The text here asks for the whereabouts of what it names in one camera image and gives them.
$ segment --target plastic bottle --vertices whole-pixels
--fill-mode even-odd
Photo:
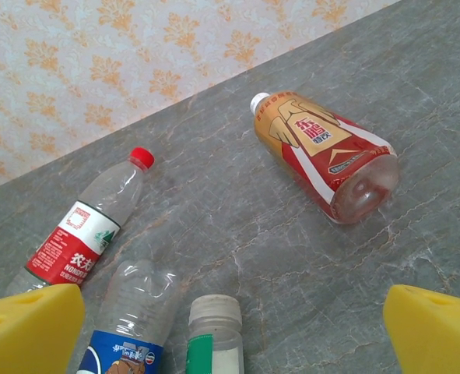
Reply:
[[[178,285],[173,273],[148,260],[124,261],[109,283],[77,374],[155,374],[181,298]]]
[[[128,161],[101,173],[13,279],[6,295],[50,284],[80,285],[135,209],[152,154],[135,148]]]
[[[258,138],[334,222],[361,220],[397,186],[388,142],[297,93],[259,93],[251,111]]]
[[[244,374],[238,301],[206,295],[191,304],[186,374]]]

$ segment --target white bottle cap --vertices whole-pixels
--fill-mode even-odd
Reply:
[[[255,111],[257,111],[258,105],[261,102],[261,100],[268,96],[270,95],[266,92],[261,92],[254,96],[254,98],[251,100],[251,112],[253,115],[255,115]]]
[[[231,318],[242,325],[238,300],[226,295],[206,295],[196,298],[190,308],[188,325],[202,317]]]

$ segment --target gray marble surface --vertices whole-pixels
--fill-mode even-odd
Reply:
[[[402,181],[358,225],[333,224],[252,129],[249,100],[296,90],[390,141]],[[241,303],[247,373],[399,372],[382,319],[393,284],[460,297],[460,0],[402,0],[0,187],[0,295],[100,171],[137,145],[156,165],[83,287],[75,372],[124,259],[189,285],[163,356],[184,371],[188,310]]]

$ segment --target wallpaper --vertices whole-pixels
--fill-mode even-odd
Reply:
[[[0,185],[395,1],[0,0]]]

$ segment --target patterned wallpaper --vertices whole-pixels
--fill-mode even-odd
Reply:
[[[396,1],[0,0],[0,185]]]

